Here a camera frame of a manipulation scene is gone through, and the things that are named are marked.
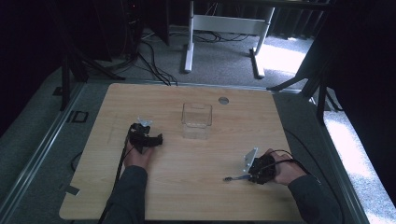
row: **gray carpet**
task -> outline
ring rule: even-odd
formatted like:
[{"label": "gray carpet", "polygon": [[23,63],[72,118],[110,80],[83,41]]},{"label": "gray carpet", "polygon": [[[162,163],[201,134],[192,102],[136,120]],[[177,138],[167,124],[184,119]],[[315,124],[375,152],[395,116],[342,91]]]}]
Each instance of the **gray carpet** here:
[{"label": "gray carpet", "polygon": [[[185,36],[171,37],[170,47],[166,47],[156,37],[146,40],[155,49],[157,66],[175,76],[180,83],[265,88],[279,84],[293,75],[291,72],[269,70],[266,71],[264,79],[254,77],[248,49],[255,47],[257,37],[251,36],[240,42],[196,43],[190,74],[182,71],[187,43]],[[312,40],[288,41],[270,37],[265,43],[306,52]],[[146,45],[142,45],[140,51],[149,59],[149,48]],[[143,66],[141,60],[135,62],[135,65]],[[122,68],[116,72],[120,72],[120,76],[127,77],[127,83],[154,79],[149,72],[135,65],[127,70]],[[58,215],[64,199],[64,186],[71,181],[73,176],[70,161],[84,148],[106,94],[106,88],[111,82],[103,75],[92,74],[92,78],[84,86],[83,93],[74,106],[74,110],[89,112],[87,122],[64,124],[9,223],[70,223],[70,220],[62,220]],[[60,71],[49,76],[20,117],[0,140],[0,169],[3,174],[0,199],[2,201],[58,114],[61,99],[59,96],[52,96],[52,92],[60,83]],[[292,88],[300,90],[303,85],[302,81],[293,85]],[[327,152],[323,150],[325,147],[332,146],[325,146],[323,134],[326,130],[318,125],[314,116],[315,106],[300,94],[295,93],[277,93],[275,100],[282,124],[304,142],[307,149],[315,156],[324,174],[301,143],[294,136],[286,133],[293,155],[319,178],[326,194],[334,198],[325,177],[329,180],[331,187],[341,200],[346,223],[353,223],[332,168],[326,159],[329,158]],[[85,220],[75,223],[95,223],[95,221]]]}]

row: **black cable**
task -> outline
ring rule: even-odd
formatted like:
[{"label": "black cable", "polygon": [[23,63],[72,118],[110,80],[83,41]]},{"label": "black cable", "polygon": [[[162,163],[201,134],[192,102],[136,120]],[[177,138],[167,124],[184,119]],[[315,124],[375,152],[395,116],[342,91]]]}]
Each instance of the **black cable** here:
[{"label": "black cable", "polygon": [[149,46],[150,51],[151,51],[151,63],[149,63],[142,54],[138,53],[139,57],[143,60],[143,62],[145,63],[145,65],[149,68],[149,70],[151,71],[151,73],[157,77],[159,80],[161,80],[165,85],[167,86],[171,86],[171,82],[170,80],[172,80],[173,82],[176,83],[176,85],[178,85],[177,80],[174,76],[170,75],[169,73],[163,71],[161,68],[157,67],[157,65],[155,64],[155,52],[154,52],[154,48],[147,43],[146,41],[141,41],[141,43]]},{"label": "black cable", "polygon": [[249,37],[249,35],[246,35],[244,38],[242,39],[237,39],[238,37],[242,36],[242,35],[237,35],[234,38],[228,39],[228,38],[224,38],[221,36],[221,34],[216,33],[216,32],[211,32],[211,31],[200,31],[197,32],[197,34],[203,34],[203,35],[213,35],[214,39],[207,39],[198,35],[194,35],[193,37],[201,40],[200,42],[206,42],[206,43],[219,43],[219,42],[231,42],[231,41],[243,41],[245,39],[247,39]]},{"label": "black cable", "polygon": [[122,163],[125,160],[126,156],[132,151],[132,149],[134,149],[134,147],[132,147],[127,153],[125,153],[126,152],[126,145],[125,145],[125,148],[122,150],[122,154],[121,154],[120,162],[119,162],[119,167],[117,168],[116,179],[114,180],[113,189],[117,186],[117,183],[120,180]]},{"label": "black cable", "polygon": [[330,181],[329,179],[326,177],[326,175],[324,174],[322,168],[319,166],[317,160],[315,160],[315,157],[312,155],[312,153],[308,150],[308,147],[304,144],[304,142],[294,133],[292,133],[291,131],[289,131],[286,128],[283,128],[285,130],[286,133],[289,133],[290,135],[292,135],[305,149],[305,151],[309,154],[309,156],[311,157],[312,161],[315,163],[315,165],[319,168],[320,172],[322,173],[323,178],[325,179],[327,185],[329,186],[329,189],[332,191],[332,194],[334,195],[335,200],[338,202],[338,205],[340,206],[340,211],[341,211],[341,216],[342,216],[342,223],[345,223],[345,214],[344,214],[344,210],[341,206],[341,201],[338,198],[338,195],[335,193],[334,188],[330,185]]},{"label": "black cable", "polygon": [[145,57],[143,57],[143,55],[140,52],[137,52],[137,56],[143,60],[143,62],[145,63],[145,65],[151,70],[151,73],[158,78],[161,82],[163,82],[163,84],[165,84],[166,86],[170,86],[170,82],[168,79],[166,79],[165,77],[161,77],[159,76],[157,73],[155,73],[155,71],[152,69],[152,67],[150,66],[149,62],[145,59]]},{"label": "black cable", "polygon": [[[107,69],[107,70],[110,70],[111,72],[114,72],[115,70],[118,70],[118,69],[121,69],[121,68],[124,68],[124,67],[128,66],[126,69],[116,73],[116,74],[119,74],[121,72],[124,72],[124,71],[128,70],[132,66],[133,62],[134,62],[134,59],[126,59],[122,63],[117,63],[117,64],[110,65],[110,66],[104,66],[104,68]],[[89,68],[91,68],[92,70],[95,70],[90,64],[84,63],[84,65],[89,67]]]},{"label": "black cable", "polygon": [[271,163],[271,164],[269,164],[269,165],[266,165],[266,166],[262,167],[261,170],[264,170],[264,169],[266,169],[266,168],[268,168],[268,167],[275,166],[275,165],[277,165],[277,164],[280,164],[280,163],[282,163],[282,162],[287,162],[287,161],[294,162],[295,159],[289,159],[289,160],[283,160],[283,161],[276,161],[276,162],[274,162],[274,163]]},{"label": "black cable", "polygon": [[[284,160],[284,161],[294,162],[294,163],[296,163],[298,166],[300,166],[300,168],[303,169],[303,171],[304,171],[306,174],[312,175],[311,172],[309,172],[309,171],[303,166],[302,163],[300,163],[299,161],[297,161],[296,159],[294,159],[293,156],[291,155],[291,153],[289,153],[289,152],[286,151],[286,150],[277,149],[277,150],[274,150],[274,151],[270,152],[269,154],[274,153],[274,152],[277,152],[277,151],[282,151],[282,152],[288,153],[289,156],[291,156],[291,159],[290,159],[290,160]],[[273,164],[270,164],[270,165],[267,165],[267,166],[263,167],[262,169],[265,169],[265,168],[270,167],[270,166],[273,166],[273,165],[277,165],[277,164],[279,164],[279,163],[280,163],[280,162],[275,162],[275,163],[273,163]]]}]

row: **person's left hand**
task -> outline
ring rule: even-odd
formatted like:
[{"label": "person's left hand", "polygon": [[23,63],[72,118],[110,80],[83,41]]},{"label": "person's left hand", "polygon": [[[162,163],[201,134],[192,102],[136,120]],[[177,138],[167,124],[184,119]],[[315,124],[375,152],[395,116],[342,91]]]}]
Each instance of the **person's left hand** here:
[{"label": "person's left hand", "polygon": [[153,153],[153,151],[154,147],[149,147],[144,151],[144,153],[140,154],[140,152],[138,152],[136,148],[134,148],[128,141],[126,153],[129,153],[126,155],[123,161],[125,167],[135,165],[140,166],[146,170],[149,165],[149,159],[151,158],[151,154]]},{"label": "person's left hand", "polygon": [[276,176],[274,181],[278,184],[287,186],[293,180],[306,175],[306,172],[295,162],[290,162],[291,157],[287,154],[279,156],[271,148],[265,152],[271,155],[275,161],[285,161],[276,165]]}]

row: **wire on floor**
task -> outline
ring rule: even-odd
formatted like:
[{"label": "wire on floor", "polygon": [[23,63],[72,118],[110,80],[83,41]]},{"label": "wire on floor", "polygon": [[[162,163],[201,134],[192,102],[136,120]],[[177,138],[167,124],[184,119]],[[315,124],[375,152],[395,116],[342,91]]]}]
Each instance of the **wire on floor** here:
[{"label": "wire on floor", "polygon": [[[219,42],[238,42],[238,41],[244,41],[250,35],[239,35],[235,34],[235,37],[233,38],[225,38],[223,37],[220,33],[216,32],[211,32],[211,31],[195,31],[195,35],[193,35],[193,38],[199,42],[205,42],[205,43],[219,43]],[[183,31],[183,32],[172,32],[169,34],[169,36],[188,36],[189,31]],[[209,37],[203,37],[202,35],[211,35],[213,38]],[[153,42],[153,40],[148,40],[150,36],[156,36],[154,33],[151,34],[145,34],[144,37],[142,37],[142,40]]]},{"label": "wire on floor", "polygon": [[147,43],[145,41],[141,41],[141,43],[149,46],[150,51],[151,51],[151,63],[149,63],[148,60],[146,60],[146,58],[140,52],[137,53],[138,57],[143,61],[143,63],[148,68],[148,69],[144,69],[144,70],[150,71],[151,74],[153,74],[156,78],[158,78],[163,84],[165,84],[167,86],[171,86],[172,85],[171,82],[174,82],[176,85],[178,85],[177,79],[174,76],[163,71],[161,68],[157,67],[157,65],[155,64],[154,48],[149,43]]}]

